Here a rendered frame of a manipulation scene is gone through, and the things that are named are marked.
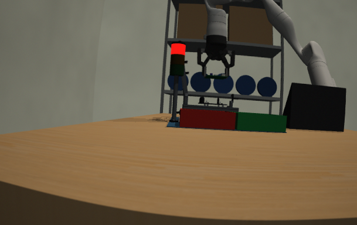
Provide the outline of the green circuit board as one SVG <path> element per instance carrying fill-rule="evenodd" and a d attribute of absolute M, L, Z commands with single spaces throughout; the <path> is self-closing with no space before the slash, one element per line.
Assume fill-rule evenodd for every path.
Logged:
<path fill-rule="evenodd" d="M 214 74 L 214 76 L 212 76 L 212 75 L 213 75 L 213 73 L 210 73 L 210 75 L 207 75 L 204 79 L 221 79 L 221 80 L 223 80 L 228 77 L 225 74 L 221 74 L 221 76 L 218 76 L 216 74 Z"/>

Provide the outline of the red bin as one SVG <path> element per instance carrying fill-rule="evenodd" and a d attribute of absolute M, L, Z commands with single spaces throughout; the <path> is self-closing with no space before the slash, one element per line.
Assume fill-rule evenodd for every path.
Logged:
<path fill-rule="evenodd" d="M 235 130 L 236 112 L 180 109 L 180 127 Z"/>

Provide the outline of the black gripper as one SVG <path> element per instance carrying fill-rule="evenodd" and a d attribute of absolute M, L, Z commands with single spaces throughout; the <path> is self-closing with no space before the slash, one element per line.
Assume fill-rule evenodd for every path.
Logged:
<path fill-rule="evenodd" d="M 203 52 L 208 55 L 204 62 L 201 61 Z M 230 56 L 230 64 L 228 64 L 225 58 L 227 53 Z M 206 48 L 198 48 L 198 64 L 202 66 L 203 77 L 206 77 L 206 64 L 209 60 L 221 60 L 225 66 L 225 75 L 229 77 L 229 69 L 234 66 L 235 51 L 227 50 L 227 37 L 222 35 L 208 35 L 206 37 Z"/>

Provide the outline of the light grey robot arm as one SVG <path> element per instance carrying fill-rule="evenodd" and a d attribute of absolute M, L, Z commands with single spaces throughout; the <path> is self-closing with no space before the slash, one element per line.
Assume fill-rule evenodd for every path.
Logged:
<path fill-rule="evenodd" d="M 253 0 L 204 0 L 208 13 L 208 25 L 203 39 L 208 35 L 222 35 L 227 37 L 226 12 L 217 9 L 216 5 L 230 2 L 252 2 Z M 319 86 L 336 87 L 335 80 L 331 78 L 327 61 L 320 45 L 310 41 L 304 48 L 299 44 L 292 19 L 273 1 L 262 0 L 268 21 L 285 38 L 294 49 L 298 57 L 307 66 L 311 84 Z M 311 60 L 310 60 L 311 59 Z"/>

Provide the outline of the green square bin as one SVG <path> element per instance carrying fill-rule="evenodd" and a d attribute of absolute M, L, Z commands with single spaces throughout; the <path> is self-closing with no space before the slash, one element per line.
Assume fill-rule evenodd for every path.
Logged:
<path fill-rule="evenodd" d="M 236 130 L 286 132 L 287 116 L 250 112 L 236 113 Z"/>

